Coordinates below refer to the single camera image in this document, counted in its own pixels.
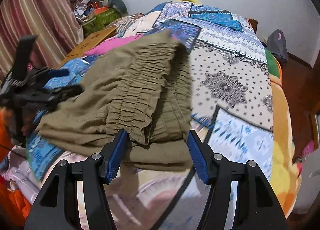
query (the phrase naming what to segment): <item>curtain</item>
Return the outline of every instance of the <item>curtain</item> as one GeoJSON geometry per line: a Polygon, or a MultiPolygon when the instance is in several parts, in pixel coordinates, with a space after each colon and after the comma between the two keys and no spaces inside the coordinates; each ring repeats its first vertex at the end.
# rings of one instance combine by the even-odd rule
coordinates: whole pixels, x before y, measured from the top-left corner
{"type": "Polygon", "coordinates": [[[35,67],[56,67],[83,40],[73,14],[76,0],[3,0],[0,5],[0,80],[13,64],[20,37],[38,34],[35,67]]]}

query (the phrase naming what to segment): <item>wooden floor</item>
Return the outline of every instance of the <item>wooden floor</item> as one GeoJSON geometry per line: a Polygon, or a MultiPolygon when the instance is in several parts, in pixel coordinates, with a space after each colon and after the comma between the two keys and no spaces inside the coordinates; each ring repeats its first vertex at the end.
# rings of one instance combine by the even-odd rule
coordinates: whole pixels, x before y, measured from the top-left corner
{"type": "Polygon", "coordinates": [[[282,65],[282,72],[282,88],[289,105],[292,137],[296,147],[295,160],[308,142],[313,140],[310,111],[320,100],[320,87],[310,81],[311,70],[293,59],[282,65]]]}

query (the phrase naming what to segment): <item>patchwork bedspread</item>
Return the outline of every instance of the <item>patchwork bedspread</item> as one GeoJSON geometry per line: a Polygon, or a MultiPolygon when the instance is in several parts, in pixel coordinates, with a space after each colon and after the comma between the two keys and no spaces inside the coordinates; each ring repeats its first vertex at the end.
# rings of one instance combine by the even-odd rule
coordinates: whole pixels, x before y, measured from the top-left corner
{"type": "MultiPolygon", "coordinates": [[[[271,181],[281,205],[288,216],[294,204],[298,184],[292,184],[297,177],[288,157],[281,160],[277,152],[277,165],[274,166],[273,134],[273,88],[271,87],[265,49],[254,34],[248,20],[228,11],[190,2],[168,2],[158,5],[148,14],[124,27],[128,20],[123,19],[116,25],[116,36],[127,37],[136,34],[152,34],[170,29],[172,36],[180,40],[190,53],[190,72],[192,75],[192,128],[201,139],[207,133],[213,114],[216,117],[214,134],[209,145],[214,152],[220,152],[231,161],[246,162],[255,160],[271,181]],[[283,178],[289,179],[289,186],[282,187],[279,171],[283,178]]],[[[71,77],[51,80],[48,86],[71,84],[94,63],[95,57],[87,56],[69,61],[64,68],[74,71],[71,77]]],[[[288,133],[285,136],[290,144],[290,116],[286,115],[288,133]]],[[[61,154],[62,150],[33,136],[28,142],[28,153],[32,168],[42,183],[48,177],[54,165],[60,159],[69,162],[84,160],[80,155],[64,152],[47,171],[45,164],[39,161],[49,153],[61,154]]],[[[105,186],[109,206],[118,229],[196,229],[209,193],[195,174],[193,168],[185,172],[151,171],[127,167],[125,164],[117,178],[105,186]]],[[[230,229],[236,205],[236,183],[232,184],[229,213],[225,229],[230,229]]],[[[88,229],[82,183],[78,183],[78,203],[83,229],[88,229]]]]}

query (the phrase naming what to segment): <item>fabric fold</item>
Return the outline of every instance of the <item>fabric fold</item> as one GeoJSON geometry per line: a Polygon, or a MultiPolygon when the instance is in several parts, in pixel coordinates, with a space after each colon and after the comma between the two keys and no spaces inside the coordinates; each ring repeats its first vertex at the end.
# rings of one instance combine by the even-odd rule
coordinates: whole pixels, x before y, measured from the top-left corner
{"type": "Polygon", "coordinates": [[[82,85],[82,94],[41,119],[37,130],[50,143],[89,156],[125,129],[131,140],[125,161],[153,169],[189,166],[188,53],[170,31],[112,49],[89,69],[82,85]]]}

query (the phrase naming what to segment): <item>snowflake pattern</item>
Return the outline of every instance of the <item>snowflake pattern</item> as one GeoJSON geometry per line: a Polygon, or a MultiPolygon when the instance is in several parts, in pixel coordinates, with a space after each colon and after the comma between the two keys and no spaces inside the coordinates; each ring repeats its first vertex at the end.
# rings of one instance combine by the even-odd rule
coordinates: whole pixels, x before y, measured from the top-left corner
{"type": "Polygon", "coordinates": [[[270,113],[273,113],[273,101],[272,101],[272,95],[267,95],[266,97],[263,97],[261,99],[264,106],[267,107],[267,110],[270,113]]]}
{"type": "Polygon", "coordinates": [[[242,103],[246,104],[245,92],[248,87],[242,85],[237,76],[229,76],[228,74],[218,71],[218,73],[206,73],[206,79],[201,83],[211,90],[213,98],[226,101],[230,107],[242,103]]]}

